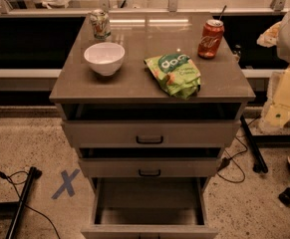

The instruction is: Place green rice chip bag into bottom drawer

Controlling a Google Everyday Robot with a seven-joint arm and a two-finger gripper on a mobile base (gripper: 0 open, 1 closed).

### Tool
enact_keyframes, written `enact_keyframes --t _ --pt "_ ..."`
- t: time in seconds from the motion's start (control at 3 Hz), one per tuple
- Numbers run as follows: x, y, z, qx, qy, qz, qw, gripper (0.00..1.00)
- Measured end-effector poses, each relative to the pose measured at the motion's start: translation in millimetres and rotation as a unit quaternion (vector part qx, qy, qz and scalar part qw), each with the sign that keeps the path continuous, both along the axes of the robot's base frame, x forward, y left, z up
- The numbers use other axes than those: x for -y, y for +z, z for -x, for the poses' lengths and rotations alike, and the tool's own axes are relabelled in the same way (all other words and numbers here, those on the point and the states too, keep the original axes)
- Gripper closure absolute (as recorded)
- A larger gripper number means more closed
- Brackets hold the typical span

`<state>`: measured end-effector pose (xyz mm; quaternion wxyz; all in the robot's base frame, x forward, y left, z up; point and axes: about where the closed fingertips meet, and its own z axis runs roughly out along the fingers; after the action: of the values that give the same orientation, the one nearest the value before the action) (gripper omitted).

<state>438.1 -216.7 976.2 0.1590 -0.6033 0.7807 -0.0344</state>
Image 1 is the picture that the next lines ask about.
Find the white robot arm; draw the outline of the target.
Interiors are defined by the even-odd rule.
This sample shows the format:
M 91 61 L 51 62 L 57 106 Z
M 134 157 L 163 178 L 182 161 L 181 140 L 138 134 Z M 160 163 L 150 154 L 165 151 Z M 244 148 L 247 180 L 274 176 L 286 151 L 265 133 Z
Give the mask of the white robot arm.
M 261 113 L 259 127 L 263 131 L 274 131 L 290 120 L 290 10 L 280 22 L 262 33 L 256 43 L 266 48 L 275 46 L 278 58 L 288 63 L 283 73 L 272 74 Z

